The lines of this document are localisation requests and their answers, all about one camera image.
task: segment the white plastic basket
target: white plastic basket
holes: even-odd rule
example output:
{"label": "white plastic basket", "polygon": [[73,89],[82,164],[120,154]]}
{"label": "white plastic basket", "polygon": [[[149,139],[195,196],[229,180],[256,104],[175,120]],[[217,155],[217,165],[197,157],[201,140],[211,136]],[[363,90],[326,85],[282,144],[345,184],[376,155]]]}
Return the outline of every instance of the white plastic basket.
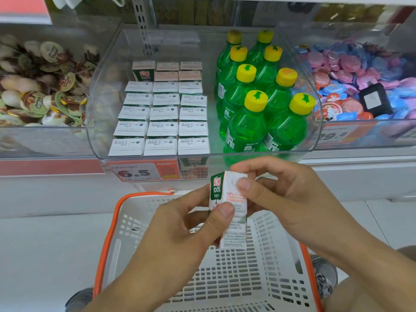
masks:
{"label": "white plastic basket", "polygon": [[[101,252],[94,296],[122,273],[159,205],[185,193],[129,194],[117,203]],[[247,219],[246,250],[211,246],[189,283],[157,309],[274,310],[324,311],[307,248],[289,236],[270,211],[257,212]]]}

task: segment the white juice carton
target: white juice carton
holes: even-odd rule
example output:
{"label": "white juice carton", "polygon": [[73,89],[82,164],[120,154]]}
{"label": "white juice carton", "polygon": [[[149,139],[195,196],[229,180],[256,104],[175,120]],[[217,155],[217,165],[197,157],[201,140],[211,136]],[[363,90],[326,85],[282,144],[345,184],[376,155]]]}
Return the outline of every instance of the white juice carton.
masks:
{"label": "white juice carton", "polygon": [[224,202],[229,202],[236,210],[228,229],[220,237],[220,249],[247,248],[245,240],[247,229],[247,198],[237,189],[237,182],[247,174],[225,171],[211,176],[211,193],[208,209],[209,212]]}

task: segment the pile of candy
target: pile of candy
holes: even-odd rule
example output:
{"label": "pile of candy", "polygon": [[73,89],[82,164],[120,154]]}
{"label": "pile of candy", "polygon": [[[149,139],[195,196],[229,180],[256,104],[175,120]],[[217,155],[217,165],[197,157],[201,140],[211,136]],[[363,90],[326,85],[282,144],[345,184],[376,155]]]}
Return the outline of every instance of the pile of candy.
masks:
{"label": "pile of candy", "polygon": [[98,48],[84,45],[84,60],[52,41],[0,36],[0,126],[73,126],[85,121]]}
{"label": "pile of candy", "polygon": [[[416,119],[416,78],[403,78],[406,56],[352,39],[296,49],[313,73],[325,120]],[[360,91],[376,83],[390,103],[385,114],[365,111],[360,102]]]}

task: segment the basket rim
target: basket rim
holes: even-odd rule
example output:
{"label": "basket rim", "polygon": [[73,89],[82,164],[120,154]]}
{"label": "basket rim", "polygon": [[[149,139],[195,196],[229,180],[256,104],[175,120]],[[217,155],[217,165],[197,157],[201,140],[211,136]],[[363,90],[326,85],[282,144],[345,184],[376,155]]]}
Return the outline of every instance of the basket rim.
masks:
{"label": "basket rim", "polygon": [[[103,248],[101,250],[101,254],[100,254],[100,259],[98,262],[98,266],[97,266],[97,271],[96,271],[96,275],[95,275],[95,280],[94,280],[94,289],[93,289],[93,293],[92,293],[92,297],[93,299],[96,298],[96,296],[101,292],[102,289],[102,281],[103,281],[103,277],[104,277],[104,270],[107,264],[107,257],[108,257],[108,252],[110,250],[110,245],[111,245],[111,241],[113,239],[113,235],[114,235],[114,231],[116,229],[116,225],[117,225],[117,221],[119,218],[119,214],[120,214],[120,209],[123,205],[123,203],[129,199],[129,198],[133,198],[133,197],[138,197],[138,196],[149,196],[149,195],[160,195],[160,196],[172,196],[173,194],[175,194],[175,191],[170,189],[169,192],[155,192],[155,191],[151,191],[151,192],[143,192],[143,193],[133,193],[133,194],[127,194],[125,196],[123,196],[116,204],[116,207],[114,209],[114,214],[113,214],[113,218],[112,218],[112,222],[110,225],[110,228],[107,232],[106,238],[104,240],[103,243]],[[321,301],[321,298],[319,296],[318,293],[318,286],[316,283],[316,279],[315,279],[315,271],[313,268],[313,264],[312,264],[312,260],[309,254],[309,250],[308,248],[298,242],[300,245],[300,249],[302,252],[302,256],[306,265],[306,270],[307,270],[307,275],[309,278],[309,283],[311,285],[311,291],[313,293],[313,297],[314,297],[314,301],[316,304],[316,309],[318,312],[324,312],[324,307]]]}

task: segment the green plastic bottle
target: green plastic bottle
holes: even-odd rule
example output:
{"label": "green plastic bottle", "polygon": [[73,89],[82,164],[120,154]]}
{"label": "green plastic bottle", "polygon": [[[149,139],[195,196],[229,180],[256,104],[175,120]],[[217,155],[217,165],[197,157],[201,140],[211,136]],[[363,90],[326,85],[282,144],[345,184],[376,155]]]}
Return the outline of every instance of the green plastic bottle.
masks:
{"label": "green plastic bottle", "polygon": [[278,74],[279,60],[282,56],[282,48],[267,46],[263,55],[263,61],[257,66],[254,85],[257,90],[266,92],[275,83]]}
{"label": "green plastic bottle", "polygon": [[221,71],[230,62],[230,53],[231,47],[234,45],[240,45],[242,39],[242,33],[239,30],[232,29],[227,34],[227,44],[226,47],[221,51],[220,55],[217,59],[217,72],[215,74],[215,78],[218,78]]}
{"label": "green plastic bottle", "polygon": [[242,64],[237,69],[237,81],[229,88],[223,100],[223,109],[220,124],[220,135],[225,138],[228,122],[234,113],[244,106],[245,96],[254,89],[253,81],[256,77],[256,68],[251,64]]}
{"label": "green plastic bottle", "polygon": [[244,99],[244,107],[231,118],[227,129],[224,153],[258,151],[267,126],[263,110],[267,104],[266,93],[249,91]]}
{"label": "green plastic bottle", "polygon": [[226,91],[237,81],[237,69],[247,57],[247,48],[243,46],[232,46],[230,62],[221,71],[214,87],[214,97],[217,100],[217,115],[221,119],[223,99]]}
{"label": "green plastic bottle", "polygon": [[286,110],[268,123],[264,146],[268,151],[289,151],[299,145],[308,134],[306,117],[315,107],[315,99],[309,94],[295,94]]}
{"label": "green plastic bottle", "polygon": [[292,88],[297,79],[297,72],[290,68],[281,68],[273,86],[266,90],[269,97],[264,117],[269,122],[288,108],[292,100]]}
{"label": "green plastic bottle", "polygon": [[259,31],[257,43],[248,52],[246,63],[257,67],[257,65],[263,61],[264,51],[266,50],[266,47],[272,43],[272,39],[273,31],[268,29]]}

